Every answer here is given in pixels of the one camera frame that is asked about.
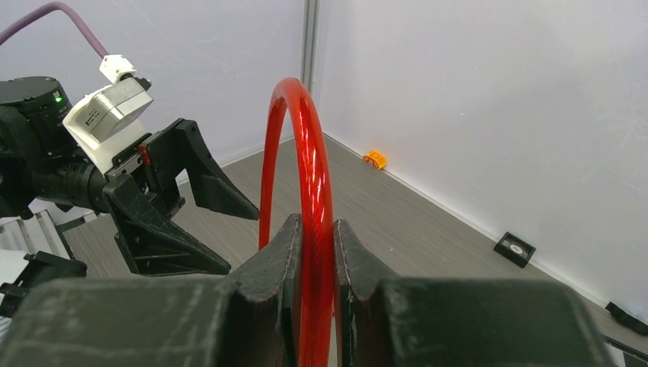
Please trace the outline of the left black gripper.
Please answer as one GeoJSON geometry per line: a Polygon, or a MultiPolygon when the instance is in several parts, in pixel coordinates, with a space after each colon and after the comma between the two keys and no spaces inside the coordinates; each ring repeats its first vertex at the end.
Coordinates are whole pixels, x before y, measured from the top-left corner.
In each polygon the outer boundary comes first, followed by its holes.
{"type": "Polygon", "coordinates": [[[212,156],[197,122],[177,119],[136,141],[127,152],[134,169],[120,165],[109,171],[102,196],[129,271],[146,277],[227,275],[232,267],[223,257],[171,221],[185,203],[177,186],[182,171],[188,175],[198,207],[259,219],[259,209],[212,156]]]}

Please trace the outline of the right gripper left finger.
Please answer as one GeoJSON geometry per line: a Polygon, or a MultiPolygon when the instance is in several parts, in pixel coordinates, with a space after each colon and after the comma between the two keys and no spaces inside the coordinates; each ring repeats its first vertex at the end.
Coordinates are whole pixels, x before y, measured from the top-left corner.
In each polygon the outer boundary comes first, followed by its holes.
{"type": "Polygon", "coordinates": [[[51,281],[21,305],[3,366],[294,366],[302,219],[231,274],[51,281]]]}

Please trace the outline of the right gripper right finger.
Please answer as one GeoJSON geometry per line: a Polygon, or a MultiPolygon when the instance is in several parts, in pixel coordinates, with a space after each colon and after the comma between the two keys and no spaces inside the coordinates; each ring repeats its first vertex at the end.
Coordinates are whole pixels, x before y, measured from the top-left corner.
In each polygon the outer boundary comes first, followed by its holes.
{"type": "Polygon", "coordinates": [[[335,221],[340,366],[611,366],[580,297],[554,281],[412,278],[335,221]]]}

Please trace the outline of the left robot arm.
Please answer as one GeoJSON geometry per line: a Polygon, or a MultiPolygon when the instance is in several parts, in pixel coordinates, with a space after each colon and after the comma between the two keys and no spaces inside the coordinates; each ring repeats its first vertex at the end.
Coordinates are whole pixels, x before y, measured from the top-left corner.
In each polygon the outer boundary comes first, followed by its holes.
{"type": "Polygon", "coordinates": [[[29,76],[1,84],[1,215],[31,217],[40,199],[111,216],[115,242],[133,274],[226,275],[230,264],[179,227],[184,205],[176,182],[186,172],[198,207],[256,220],[258,208],[209,152],[196,122],[137,133],[103,173],[63,127],[72,106],[60,82],[29,76]]]}

